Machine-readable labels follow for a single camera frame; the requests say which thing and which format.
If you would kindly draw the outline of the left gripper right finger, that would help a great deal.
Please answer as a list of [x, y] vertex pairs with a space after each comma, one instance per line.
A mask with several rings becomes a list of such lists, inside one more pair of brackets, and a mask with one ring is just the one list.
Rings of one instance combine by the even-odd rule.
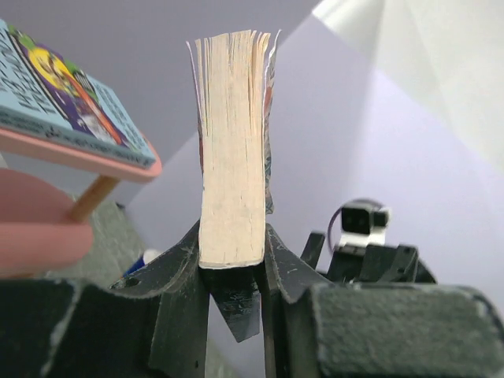
[[261, 317], [267, 377], [333, 377], [324, 365], [317, 336], [316, 304], [310, 288], [329, 281], [316, 271], [325, 236], [309, 235], [300, 256], [291, 252], [271, 224], [266, 225], [261, 264]]

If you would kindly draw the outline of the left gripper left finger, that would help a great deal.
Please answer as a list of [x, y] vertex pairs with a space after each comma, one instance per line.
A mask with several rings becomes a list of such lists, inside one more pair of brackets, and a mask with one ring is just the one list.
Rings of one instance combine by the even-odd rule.
[[110, 287], [151, 301], [146, 363], [167, 377], [205, 375], [209, 293], [198, 268], [198, 230], [195, 223], [176, 245]]

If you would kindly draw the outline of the Little Women book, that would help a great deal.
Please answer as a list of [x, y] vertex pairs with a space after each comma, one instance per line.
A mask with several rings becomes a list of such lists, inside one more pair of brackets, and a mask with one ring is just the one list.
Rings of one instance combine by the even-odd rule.
[[269, 116], [279, 36], [235, 31], [189, 43], [197, 104], [202, 210], [199, 266], [260, 264], [269, 181]]

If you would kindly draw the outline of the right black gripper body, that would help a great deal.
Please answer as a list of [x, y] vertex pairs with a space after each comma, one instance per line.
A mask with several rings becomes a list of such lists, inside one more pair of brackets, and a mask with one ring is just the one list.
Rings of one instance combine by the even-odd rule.
[[[322, 246], [327, 243], [332, 258], [327, 272], [316, 270]], [[304, 284], [434, 284], [436, 278], [420, 260], [415, 246], [333, 246], [330, 235], [313, 232], [301, 255]]]

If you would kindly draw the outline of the blue 143-Storey Treehouse book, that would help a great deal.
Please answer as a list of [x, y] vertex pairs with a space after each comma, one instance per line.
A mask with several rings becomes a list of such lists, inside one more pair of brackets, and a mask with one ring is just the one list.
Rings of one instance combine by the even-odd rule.
[[1, 125], [143, 169], [156, 160], [111, 88], [6, 22], [1, 23]]

